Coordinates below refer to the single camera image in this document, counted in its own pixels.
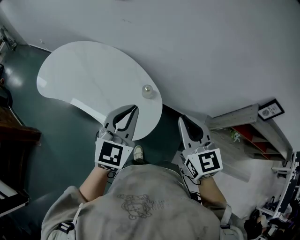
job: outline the table top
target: table top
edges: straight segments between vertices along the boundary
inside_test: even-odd
[[[151,85],[152,98],[142,96],[142,87]],[[142,67],[120,50],[96,42],[72,42],[52,52],[37,76],[37,89],[79,107],[100,123],[107,114],[124,105],[139,107],[133,140],[147,136],[162,112],[158,88]],[[124,118],[118,127],[125,126]]]

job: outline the sneaker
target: sneaker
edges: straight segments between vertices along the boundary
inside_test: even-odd
[[[136,146],[133,150],[133,159],[139,163],[144,163],[143,148],[141,146]]]

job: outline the black picture frame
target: black picture frame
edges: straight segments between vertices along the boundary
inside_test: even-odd
[[[277,114],[274,114],[274,115],[271,115],[270,117],[267,117],[267,118],[264,118],[260,113],[259,111],[264,109],[264,108],[267,108],[268,106],[272,105],[272,104],[276,104],[278,106],[278,108],[281,110],[281,112],[277,113]],[[273,99],[272,101],[269,101],[268,103],[262,105],[262,106],[259,106],[258,108],[258,116],[263,120],[263,121],[267,121],[269,119],[272,119],[272,118],[275,118],[281,114],[285,113],[284,109],[282,108],[282,106],[280,105],[280,103],[276,100],[276,99]]]

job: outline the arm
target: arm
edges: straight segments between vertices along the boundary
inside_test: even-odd
[[[212,177],[201,180],[201,185],[198,187],[204,207],[214,203],[226,203],[226,199]]]
[[[103,195],[107,182],[107,173],[108,171],[103,168],[94,167],[88,178],[79,188],[80,193],[86,201],[90,202]]]
[[[68,187],[48,210],[42,223],[41,239],[48,239],[51,233],[54,236],[59,236],[62,232],[57,230],[58,225],[62,222],[72,222],[81,203],[102,196],[107,181],[107,173],[107,170],[95,167],[79,190],[74,186]]]
[[[205,178],[201,180],[201,185],[198,187],[203,206],[213,211],[221,220],[227,207],[227,202],[214,179],[212,177]]]

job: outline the gray floor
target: gray floor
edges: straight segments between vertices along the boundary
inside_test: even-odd
[[[24,187],[31,204],[21,211],[29,217],[32,211],[46,211],[65,188],[80,186],[88,176],[94,166],[95,135],[100,127],[82,110],[39,94],[36,79],[48,55],[22,45],[16,52],[8,53],[2,63],[5,86],[14,101],[13,110],[26,126],[42,132],[41,146],[32,151],[25,177]],[[172,160],[180,144],[179,115],[164,105],[157,127],[136,141],[144,147],[149,162]]]

